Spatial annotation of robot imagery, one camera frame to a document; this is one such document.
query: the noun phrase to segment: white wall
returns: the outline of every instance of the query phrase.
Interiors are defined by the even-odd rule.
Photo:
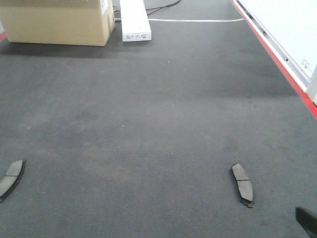
[[[240,0],[303,72],[317,67],[317,0]]]

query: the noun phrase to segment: brake pad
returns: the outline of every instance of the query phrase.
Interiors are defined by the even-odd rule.
[[[243,167],[240,164],[235,164],[231,168],[231,174],[234,180],[234,183],[237,187],[237,192],[239,195],[240,201],[248,206],[249,208],[253,207],[253,189],[250,178],[247,176]]]
[[[20,182],[25,168],[25,161],[13,162],[0,182],[0,202],[2,202]]]

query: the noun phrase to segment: red floor stripe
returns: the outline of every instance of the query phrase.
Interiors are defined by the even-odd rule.
[[[6,38],[6,33],[4,32],[0,35],[0,42],[3,41],[5,38]]]
[[[298,96],[303,100],[306,107],[311,111],[315,119],[317,119],[317,106],[311,101],[309,96],[301,89],[301,87],[296,83],[294,78],[291,76],[291,74],[287,71],[287,69],[283,66],[283,64],[278,60],[276,55],[273,53],[273,51],[270,49],[270,47],[264,42],[262,37],[258,34],[258,32],[254,29],[252,24],[250,23],[249,18],[245,17],[243,12],[240,10],[238,3],[235,0],[231,0],[232,4],[236,7],[236,9],[240,12],[240,14],[243,16],[243,18],[247,21],[248,25],[258,38],[258,40],[261,42],[261,44],[264,46],[265,50],[268,52],[268,54],[271,56],[272,60],[275,62],[277,67],[280,69],[280,71],[283,73],[283,75],[286,77],[289,84],[294,88]]]

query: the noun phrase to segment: black cable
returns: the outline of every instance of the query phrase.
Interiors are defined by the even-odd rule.
[[[155,10],[155,11],[152,11],[152,12],[148,13],[148,16],[149,16],[149,15],[151,15],[151,14],[153,14],[153,13],[159,11],[159,10],[162,10],[164,8],[167,8],[167,7],[170,7],[170,6],[175,6],[175,5],[179,4],[181,1],[182,0],[178,0],[178,1],[174,2],[174,3],[168,4],[166,6],[158,6],[158,7],[149,8],[149,9],[146,9],[146,11]]]

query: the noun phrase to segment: cardboard box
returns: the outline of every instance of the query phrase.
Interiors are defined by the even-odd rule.
[[[112,0],[0,0],[11,42],[104,46],[114,28]]]

